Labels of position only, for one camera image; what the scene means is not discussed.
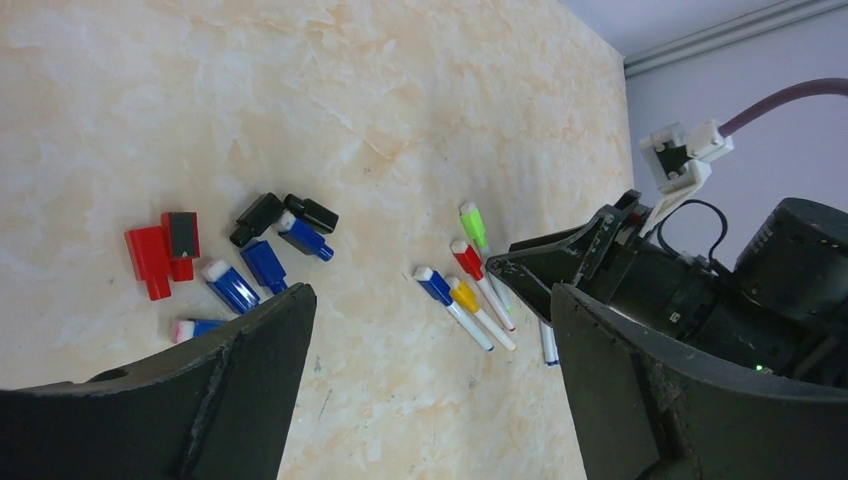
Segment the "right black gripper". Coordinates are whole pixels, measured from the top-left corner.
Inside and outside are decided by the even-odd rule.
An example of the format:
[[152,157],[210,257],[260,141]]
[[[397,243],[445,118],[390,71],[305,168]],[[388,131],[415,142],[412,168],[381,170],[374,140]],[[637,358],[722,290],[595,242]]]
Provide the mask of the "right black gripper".
[[591,298],[709,355],[795,380],[847,384],[847,215],[781,200],[733,268],[636,237],[636,207],[605,205],[582,226],[514,243],[485,261],[546,325],[552,292]]

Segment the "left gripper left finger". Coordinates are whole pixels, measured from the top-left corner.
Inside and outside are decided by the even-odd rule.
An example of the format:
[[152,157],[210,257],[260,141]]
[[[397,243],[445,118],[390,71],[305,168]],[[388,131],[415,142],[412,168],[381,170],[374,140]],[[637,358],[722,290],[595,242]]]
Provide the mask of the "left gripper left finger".
[[298,283],[87,382],[1,394],[5,479],[273,479],[314,328]]

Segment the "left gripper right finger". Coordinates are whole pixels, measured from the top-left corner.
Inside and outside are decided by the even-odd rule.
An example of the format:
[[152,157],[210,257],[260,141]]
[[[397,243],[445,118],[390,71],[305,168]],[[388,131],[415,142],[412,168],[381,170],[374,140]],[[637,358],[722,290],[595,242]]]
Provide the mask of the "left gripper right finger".
[[590,479],[843,479],[847,394],[757,372],[568,285],[551,320]]

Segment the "red cap marker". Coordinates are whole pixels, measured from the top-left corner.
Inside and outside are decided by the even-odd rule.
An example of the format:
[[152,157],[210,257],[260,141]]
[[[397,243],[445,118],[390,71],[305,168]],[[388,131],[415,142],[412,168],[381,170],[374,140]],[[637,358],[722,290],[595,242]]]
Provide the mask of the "red cap marker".
[[451,252],[463,271],[470,275],[484,295],[489,305],[508,332],[514,332],[516,325],[499,300],[492,283],[486,276],[482,259],[476,250],[464,240],[454,240],[450,244]]

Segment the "yellow cap marker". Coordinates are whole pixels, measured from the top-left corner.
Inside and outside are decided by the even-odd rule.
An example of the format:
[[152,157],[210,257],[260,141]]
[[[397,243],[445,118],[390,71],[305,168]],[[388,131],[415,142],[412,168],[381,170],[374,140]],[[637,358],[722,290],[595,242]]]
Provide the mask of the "yellow cap marker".
[[450,295],[454,300],[469,312],[508,351],[516,350],[516,343],[483,309],[477,300],[476,294],[464,281],[455,276],[448,276],[446,282],[450,286]]

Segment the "green cap marker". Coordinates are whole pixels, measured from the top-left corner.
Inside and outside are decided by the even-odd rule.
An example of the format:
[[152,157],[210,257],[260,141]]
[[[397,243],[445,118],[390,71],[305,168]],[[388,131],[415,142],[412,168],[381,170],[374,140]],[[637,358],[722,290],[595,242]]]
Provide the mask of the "green cap marker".
[[[486,261],[491,256],[492,251],[488,241],[486,226],[480,210],[474,202],[466,202],[459,207],[459,216],[466,235],[474,243],[481,259]],[[512,313],[514,305],[509,297],[509,291],[506,286],[490,273],[488,273],[487,276],[489,281],[492,283],[493,289],[496,292],[502,307],[507,313]]]

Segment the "blue pen cap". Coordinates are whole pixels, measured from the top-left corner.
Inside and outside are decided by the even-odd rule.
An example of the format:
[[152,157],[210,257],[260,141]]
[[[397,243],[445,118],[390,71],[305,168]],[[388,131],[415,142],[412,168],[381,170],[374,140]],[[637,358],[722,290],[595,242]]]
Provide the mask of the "blue pen cap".
[[275,229],[279,237],[305,255],[316,256],[324,262],[334,256],[334,250],[320,233],[287,210],[275,224]]
[[268,241],[250,242],[240,250],[240,256],[260,287],[273,295],[288,288],[286,270]]
[[173,342],[175,344],[183,343],[193,338],[202,336],[210,331],[213,331],[223,325],[227,321],[224,320],[209,320],[209,319],[185,319],[178,320],[175,323]]
[[260,297],[228,262],[210,261],[201,270],[206,285],[235,314],[242,315],[260,304]]

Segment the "blue cap marker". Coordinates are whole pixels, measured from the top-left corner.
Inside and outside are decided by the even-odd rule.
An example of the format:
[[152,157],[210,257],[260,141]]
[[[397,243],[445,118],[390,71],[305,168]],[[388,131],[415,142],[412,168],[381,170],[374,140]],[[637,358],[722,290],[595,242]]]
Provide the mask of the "blue cap marker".
[[559,364],[559,354],[555,341],[554,330],[544,321],[539,323],[542,342],[543,358],[547,366]]
[[413,272],[413,278],[434,300],[440,302],[447,309],[458,324],[484,351],[491,352],[494,350],[494,344],[489,337],[453,299],[450,286],[439,272],[426,266],[420,266]]

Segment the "red pen cap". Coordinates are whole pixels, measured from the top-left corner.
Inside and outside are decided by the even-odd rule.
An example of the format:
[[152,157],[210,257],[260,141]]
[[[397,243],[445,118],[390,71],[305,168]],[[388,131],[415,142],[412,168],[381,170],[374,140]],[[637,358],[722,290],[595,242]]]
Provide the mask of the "red pen cap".
[[149,299],[158,301],[171,296],[171,272],[163,229],[150,226],[125,232],[136,279],[145,284]]
[[174,282],[194,278],[193,262],[201,255],[196,212],[170,211],[161,214],[161,227]]

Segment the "black pen cap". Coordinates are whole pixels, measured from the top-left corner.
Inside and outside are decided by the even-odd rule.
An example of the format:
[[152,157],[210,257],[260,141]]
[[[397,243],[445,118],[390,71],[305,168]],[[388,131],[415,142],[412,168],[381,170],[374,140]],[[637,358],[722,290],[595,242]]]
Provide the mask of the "black pen cap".
[[312,226],[321,234],[332,234],[337,227],[339,216],[334,211],[310,199],[288,194],[283,205],[295,217]]
[[237,219],[229,236],[230,242],[243,248],[276,223],[285,210],[283,202],[272,192],[260,195]]

